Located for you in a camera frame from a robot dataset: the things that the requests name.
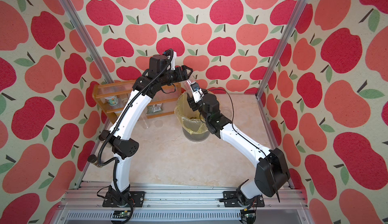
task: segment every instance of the apple pattern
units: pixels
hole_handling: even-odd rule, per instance
[[[279,1],[270,33],[296,3]],[[250,73],[271,75],[259,102],[315,223],[388,223],[387,13],[388,0],[308,0],[274,71]],[[278,43],[266,38],[259,56]]]
[[[0,0],[1,224],[49,223],[103,126],[88,90],[101,72],[73,24],[59,0]],[[102,47],[100,25],[85,25]]]

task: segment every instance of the floor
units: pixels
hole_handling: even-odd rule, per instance
[[[255,96],[231,97],[234,124],[259,144],[270,147]],[[221,110],[232,108],[228,95],[218,94],[217,99]],[[175,115],[151,119],[148,125],[143,129],[137,124],[131,136],[140,147],[132,159],[130,182],[236,187],[255,176],[256,166],[215,135],[199,143],[186,139]],[[112,156],[111,148],[105,148],[102,159]],[[112,171],[113,163],[103,168],[90,165],[83,180],[110,182]]]

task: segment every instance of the apple leaf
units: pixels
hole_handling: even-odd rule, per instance
[[[55,47],[55,55],[57,56],[57,59],[61,57],[61,48],[59,47],[59,45]]]
[[[348,183],[348,181],[349,181],[349,171],[348,171],[348,169],[345,166],[343,166],[341,168],[341,172],[340,173],[341,173],[342,182],[343,182],[344,185],[346,185]]]
[[[73,29],[74,29],[74,27],[71,25],[71,23],[64,22],[63,25],[66,26],[66,28],[68,28],[68,29],[70,29],[70,30],[73,30]]]
[[[136,50],[141,56],[146,56],[146,54],[142,50]]]
[[[106,34],[106,33],[108,33],[109,32],[109,25],[106,25],[106,26],[104,26],[103,28],[102,28],[102,33],[103,34]]]
[[[134,17],[129,16],[129,15],[126,15],[125,17],[128,18],[129,22],[131,22],[133,24],[137,24],[137,20]]]
[[[281,28],[282,28],[283,25],[279,25],[279,26],[276,26],[273,30],[271,30],[271,32],[269,32],[270,34],[273,34],[273,33],[276,33],[278,32]]]
[[[321,38],[316,38],[316,39],[314,39],[314,40],[311,42],[311,45],[312,45],[312,46],[316,46],[316,45],[319,44],[320,42],[322,42],[322,39],[321,39]]]
[[[331,127],[330,125],[322,124],[321,128],[323,129],[323,131],[326,131],[326,132],[335,132],[333,127]]]
[[[71,152],[70,152],[70,155],[71,155],[71,158],[74,158],[75,156],[75,148],[71,148]]]
[[[294,32],[294,42],[296,43],[296,39],[298,38],[298,32],[295,30]]]
[[[213,58],[213,60],[211,60],[211,62],[218,61],[219,59],[220,59],[220,57],[219,57],[219,56],[216,56],[216,57]]]
[[[21,66],[32,66],[34,65],[34,62],[30,61],[29,59],[25,58],[19,58],[15,60],[16,64],[19,64]]]
[[[0,165],[0,173],[7,172],[15,163],[4,163]]]
[[[195,24],[195,18],[191,16],[190,14],[186,14],[187,19],[190,21],[190,23]]]
[[[369,15],[368,19],[368,27],[372,32],[376,31],[377,25],[380,22],[380,13],[376,9],[373,9],[371,15]]]
[[[245,56],[245,51],[243,51],[242,49],[239,49],[239,53],[240,55]]]
[[[246,20],[248,21],[248,23],[250,24],[254,24],[255,23],[255,20],[253,19],[253,17],[251,15],[247,15],[246,16]]]
[[[303,102],[303,100],[300,101],[299,108],[300,108],[300,112],[303,113],[303,110],[305,109],[305,103]]]
[[[17,0],[17,5],[19,6],[21,12],[26,10],[26,0]]]
[[[43,130],[42,130],[42,138],[43,138],[43,141],[46,142],[47,138],[49,137],[49,129],[47,129],[47,127],[43,127]]]
[[[51,182],[53,181],[54,178],[48,178],[46,179],[45,181],[43,181],[40,186],[38,187],[38,189],[42,189],[46,186],[48,186],[49,184],[51,184]]]
[[[329,66],[327,69],[326,69],[326,80],[327,82],[330,82],[331,81],[331,76],[333,75],[333,69],[331,68],[331,66]]]
[[[87,119],[81,119],[81,120],[78,122],[78,124],[85,124],[86,121],[87,121]]]
[[[303,148],[303,146],[297,145],[296,148],[297,148],[301,153],[306,153],[306,150]]]
[[[5,100],[4,96],[0,94],[0,115],[4,112],[6,106],[7,101]]]
[[[377,99],[383,97],[384,94],[376,89],[365,89],[359,92],[360,96],[366,99]]]
[[[268,58],[269,58],[269,57],[264,57],[263,59],[261,59],[261,60],[259,61],[259,63],[263,63],[263,62],[265,62],[265,61],[268,61]]]
[[[314,183],[313,183],[312,180],[310,181],[309,186],[310,186],[310,193],[311,193],[311,195],[313,195],[313,194],[314,194],[315,187],[314,187]]]
[[[65,96],[64,95],[56,95],[53,100],[55,101],[64,101],[65,100]]]
[[[164,31],[166,31],[166,29],[167,29],[167,24],[160,26],[159,33],[163,33]]]
[[[191,55],[195,56],[195,52],[194,52],[193,50],[187,49],[187,51],[188,51]]]
[[[221,31],[222,29],[224,28],[224,25],[223,24],[220,24],[216,27],[216,29],[214,30],[214,32],[218,32],[218,31]]]

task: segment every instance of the apple stem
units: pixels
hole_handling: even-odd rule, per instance
[[[11,101],[13,101],[13,100],[16,100],[16,99],[14,99],[14,98],[12,98],[11,96],[8,96],[8,95],[6,95],[5,93],[1,93],[4,97],[6,97],[7,99],[9,99],[9,100],[11,100]]]
[[[372,11],[373,11],[373,8],[362,18],[362,20],[359,23],[364,22],[365,19],[371,14]]]
[[[30,2],[30,0],[26,0],[26,1],[28,2],[28,4],[30,4],[31,6],[33,6],[32,3]]]
[[[326,118],[323,118],[323,120],[319,123],[319,125],[323,124],[325,122]]]
[[[63,52],[65,52],[65,50],[62,48],[62,46],[61,46],[60,44],[58,44],[58,46],[61,48],[61,50],[62,50]]]
[[[31,59],[31,61],[35,64],[35,61],[34,59],[31,57],[31,55],[29,54],[29,52],[27,51],[27,56]]]
[[[315,37],[315,33],[313,34],[313,37],[310,40],[310,44],[311,44],[311,42],[313,42],[314,37]]]
[[[13,162],[13,163],[16,163],[16,161],[15,161],[13,158],[11,158],[10,156],[8,156],[8,155],[6,155],[5,158],[6,158],[8,161],[11,161],[11,162]]]
[[[362,84],[362,86],[357,90],[357,93],[359,93],[367,84],[368,83],[365,80],[365,82]]]
[[[328,67],[329,67],[329,65],[325,66],[325,68],[323,68],[323,70],[321,72],[324,72]]]

